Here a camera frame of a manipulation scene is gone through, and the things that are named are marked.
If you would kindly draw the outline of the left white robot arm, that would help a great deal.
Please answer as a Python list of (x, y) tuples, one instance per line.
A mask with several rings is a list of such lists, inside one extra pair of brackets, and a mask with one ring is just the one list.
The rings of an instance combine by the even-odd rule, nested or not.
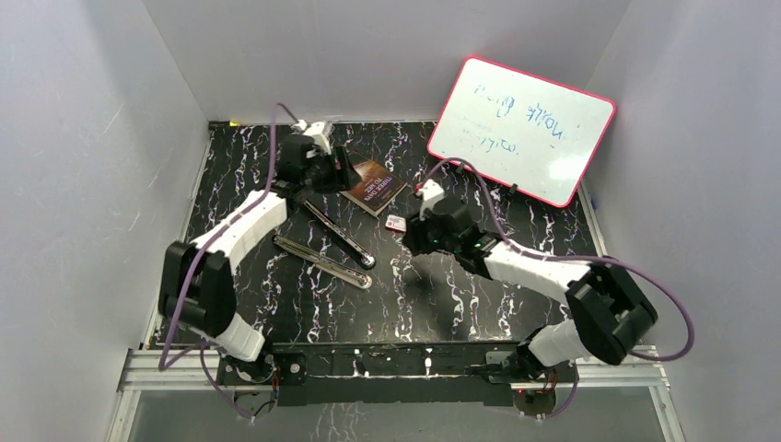
[(273, 143), (265, 183), (207, 233), (166, 249), (157, 300), (171, 329), (182, 326), (223, 350), (239, 376), (264, 383), (274, 374), (271, 345), (237, 311), (234, 277), (240, 263), (287, 219), (290, 203), (307, 192), (352, 190), (360, 182), (343, 145), (312, 135)]

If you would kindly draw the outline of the beige stapler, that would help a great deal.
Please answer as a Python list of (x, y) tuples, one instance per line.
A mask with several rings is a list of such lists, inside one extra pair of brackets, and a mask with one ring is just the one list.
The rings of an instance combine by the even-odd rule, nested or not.
[(367, 273), (361, 273), (357, 270), (346, 267), (345, 265), (340, 264), (339, 262), (336, 262), (335, 260), (315, 250), (298, 244), (291, 239), (282, 237), (280, 235), (274, 235), (272, 242), (275, 246), (281, 248), (282, 250), (311, 263), (319, 270), (322, 270), (331, 276), (337, 277), (349, 285), (368, 290), (373, 284), (371, 276)]

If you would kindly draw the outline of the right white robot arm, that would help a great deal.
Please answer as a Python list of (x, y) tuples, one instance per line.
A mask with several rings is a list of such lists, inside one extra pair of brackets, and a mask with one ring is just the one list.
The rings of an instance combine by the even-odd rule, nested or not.
[(454, 198), (405, 219), (403, 245), (413, 254), (450, 254), (468, 273), (519, 285), (568, 308), (570, 317), (541, 326), (513, 351), (492, 353), (469, 375), (492, 383), (541, 381), (555, 366), (594, 356), (618, 366), (657, 322), (658, 313), (622, 267), (610, 263), (542, 260), (482, 229)]

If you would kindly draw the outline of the black stapler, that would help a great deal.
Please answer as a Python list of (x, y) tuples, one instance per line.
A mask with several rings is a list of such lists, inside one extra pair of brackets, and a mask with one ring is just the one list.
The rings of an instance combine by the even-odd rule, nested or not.
[(351, 255), (354, 261), (365, 270), (372, 270), (377, 260), (375, 256), (363, 245), (361, 245), (353, 236), (351, 236), (343, 227), (326, 215), (320, 208), (309, 200), (304, 200), (302, 205), (317, 219), (325, 228), (333, 233), (341, 242), (343, 249)]

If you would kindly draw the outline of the red white staple box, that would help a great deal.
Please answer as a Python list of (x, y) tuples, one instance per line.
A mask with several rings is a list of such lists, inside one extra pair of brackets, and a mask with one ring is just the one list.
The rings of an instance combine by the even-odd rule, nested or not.
[(388, 215), (385, 228), (389, 231), (403, 234), (407, 231), (406, 219), (398, 215)]

